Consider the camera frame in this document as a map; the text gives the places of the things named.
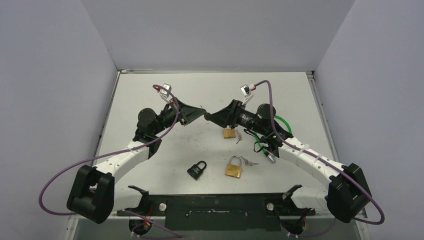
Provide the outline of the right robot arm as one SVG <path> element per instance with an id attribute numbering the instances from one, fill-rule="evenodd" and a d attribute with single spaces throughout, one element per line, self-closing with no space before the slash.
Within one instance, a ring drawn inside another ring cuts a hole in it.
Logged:
<path id="1" fill-rule="evenodd" d="M 282 201 L 286 213 L 294 215 L 301 209 L 324 210 L 339 221 L 350 223 L 372 196 L 363 170 L 354 163 L 344 165 L 312 150 L 279 126 L 273 118 L 275 114 L 275 108 L 268 103 L 261 104 L 256 113 L 252 113 L 234 99 L 227 107 L 206 113 L 204 118 L 222 128 L 240 126 L 261 135 L 260 141 L 268 152 L 296 165 L 325 187 L 325 190 L 294 187 Z"/>

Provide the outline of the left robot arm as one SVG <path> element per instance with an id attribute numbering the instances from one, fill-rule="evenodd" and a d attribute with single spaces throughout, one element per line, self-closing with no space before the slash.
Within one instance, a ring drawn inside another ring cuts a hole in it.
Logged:
<path id="1" fill-rule="evenodd" d="M 131 209 L 136 215 L 149 210 L 149 193 L 134 185 L 116 187 L 116 183 L 134 167 L 150 159 L 162 140 L 158 134 L 175 123 L 186 126 L 206 113 L 205 109 L 186 105 L 180 100 L 168 102 L 156 114 L 151 108 L 137 116 L 135 136 L 118 154 L 94 166 L 83 165 L 76 173 L 66 207 L 97 224 L 111 213 Z"/>

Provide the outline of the black padlock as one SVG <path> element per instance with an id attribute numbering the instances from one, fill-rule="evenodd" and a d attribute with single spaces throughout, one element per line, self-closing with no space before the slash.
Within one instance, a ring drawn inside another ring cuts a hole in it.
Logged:
<path id="1" fill-rule="evenodd" d="M 195 163 L 190 168 L 187 169 L 187 173 L 194 179 L 198 180 L 200 176 L 203 174 L 204 170 L 207 167 L 207 163 L 203 160 Z"/>

